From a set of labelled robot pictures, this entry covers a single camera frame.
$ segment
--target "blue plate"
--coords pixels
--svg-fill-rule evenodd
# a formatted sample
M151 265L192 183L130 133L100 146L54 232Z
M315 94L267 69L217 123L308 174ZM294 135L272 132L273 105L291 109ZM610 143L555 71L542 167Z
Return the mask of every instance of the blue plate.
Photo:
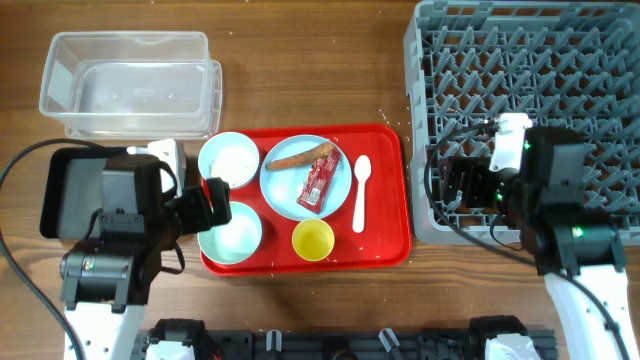
M327 199L320 214L309 211L299 205L296 200L302 192L304 182L309 176L311 165L296 168L269 171L266 164L282 158L293 156L325 143L329 140L315 135L298 135L282 140L269 151L262 162L260 170L260 190L267 204L278 214L296 221L306 219L322 219L331 215L344 203L351 189L351 165L340 150L340 163L329 186Z

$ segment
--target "wood grain surface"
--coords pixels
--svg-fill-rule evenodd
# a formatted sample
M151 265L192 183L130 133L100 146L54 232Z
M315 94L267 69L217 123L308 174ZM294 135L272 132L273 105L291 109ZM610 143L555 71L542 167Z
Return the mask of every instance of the wood grain surface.
M64 136L59 123L38 112L45 59L56 33L91 30L206 33L212 57L223 66L222 129L381 122L397 131L405 161L411 158L402 37L414 2L65 2L0 5L2 167L31 143ZM202 143L189 142L188 152L197 154ZM29 155L12 171L0 194L0 226L19 263L57 300L58 267L69 245L38 232L54 150ZM145 327L179 317L203 319L211 329L417 330L513 314L527 325L557 329L567 358L542 278L472 246L415 240L407 261L395 268L223 279L202 267L194 237L181 244L187 270L153 283ZM626 253L637 328L640 248ZM173 254L164 261L177 265ZM61 328L0 260L0 358L61 359L62 350Z

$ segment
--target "food wrapper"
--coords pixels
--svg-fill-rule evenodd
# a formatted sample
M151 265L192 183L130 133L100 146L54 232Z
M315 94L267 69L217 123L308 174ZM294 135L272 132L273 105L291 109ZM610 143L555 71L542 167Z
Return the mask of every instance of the food wrapper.
M297 203L319 214L327 199L331 179L333 179L339 162L340 151L335 147L327 158L316 160L311 166L311 172L309 172Z

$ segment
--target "plastic spoon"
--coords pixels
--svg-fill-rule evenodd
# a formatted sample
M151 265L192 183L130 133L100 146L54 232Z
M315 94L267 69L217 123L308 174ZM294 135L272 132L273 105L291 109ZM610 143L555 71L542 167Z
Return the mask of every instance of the plastic spoon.
M361 233L364 230L364 184L371 176L371 160L367 155L361 155L358 158L353 172L358 179L358 196L356 197L356 209L353 213L353 231Z

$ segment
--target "gray dish rack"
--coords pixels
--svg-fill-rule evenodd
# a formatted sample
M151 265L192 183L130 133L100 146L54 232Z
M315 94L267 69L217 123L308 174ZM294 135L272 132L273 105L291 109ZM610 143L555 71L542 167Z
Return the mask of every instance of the gray dish rack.
M411 187L416 236L467 244L434 218L424 167L444 136L502 112L525 112L534 126L584 135L585 204L612 214L625 244L640 244L640 6L628 3L423 1L404 36L411 103ZM463 134L439 154L490 156L492 140ZM436 198L441 174L429 169ZM448 219L492 243L490 209L437 200ZM496 237L519 231L499 223Z

